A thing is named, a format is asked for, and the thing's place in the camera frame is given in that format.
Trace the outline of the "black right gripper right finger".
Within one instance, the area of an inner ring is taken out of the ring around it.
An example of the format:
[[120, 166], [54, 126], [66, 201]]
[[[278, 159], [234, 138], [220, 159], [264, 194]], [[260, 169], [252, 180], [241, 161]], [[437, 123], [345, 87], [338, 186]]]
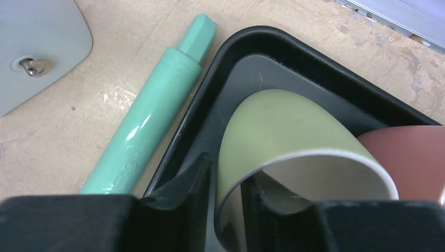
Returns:
[[241, 194], [249, 251], [444, 251], [435, 202], [311, 202], [268, 175], [248, 178]]

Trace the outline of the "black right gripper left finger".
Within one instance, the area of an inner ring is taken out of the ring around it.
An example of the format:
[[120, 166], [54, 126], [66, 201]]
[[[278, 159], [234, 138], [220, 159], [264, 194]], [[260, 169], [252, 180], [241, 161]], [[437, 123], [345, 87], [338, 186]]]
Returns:
[[203, 251], [211, 159], [136, 198], [12, 197], [1, 203], [1, 251]]

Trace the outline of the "light green mug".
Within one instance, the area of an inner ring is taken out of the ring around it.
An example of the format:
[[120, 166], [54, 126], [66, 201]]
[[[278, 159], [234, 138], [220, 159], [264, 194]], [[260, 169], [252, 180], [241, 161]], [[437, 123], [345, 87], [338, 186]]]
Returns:
[[315, 201], [397, 200], [393, 179], [329, 112], [299, 94], [269, 89], [235, 110], [219, 150], [215, 230], [226, 250], [247, 251], [240, 184], [258, 175], [285, 213]]

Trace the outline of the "pink mug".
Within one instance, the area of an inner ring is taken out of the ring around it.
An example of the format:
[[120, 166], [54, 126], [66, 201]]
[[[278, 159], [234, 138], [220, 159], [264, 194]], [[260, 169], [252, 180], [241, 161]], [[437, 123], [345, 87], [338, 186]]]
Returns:
[[389, 173], [400, 200], [444, 205], [444, 126], [384, 128], [358, 140]]

